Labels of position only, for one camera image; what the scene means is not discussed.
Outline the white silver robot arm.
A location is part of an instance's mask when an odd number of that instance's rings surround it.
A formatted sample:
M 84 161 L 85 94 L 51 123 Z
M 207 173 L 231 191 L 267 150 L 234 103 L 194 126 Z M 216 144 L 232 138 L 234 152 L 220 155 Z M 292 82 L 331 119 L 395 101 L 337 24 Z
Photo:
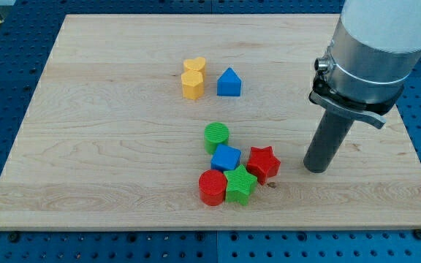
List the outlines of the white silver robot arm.
M 309 95 L 323 122 L 382 128 L 421 57 L 421 0 L 346 0 Z

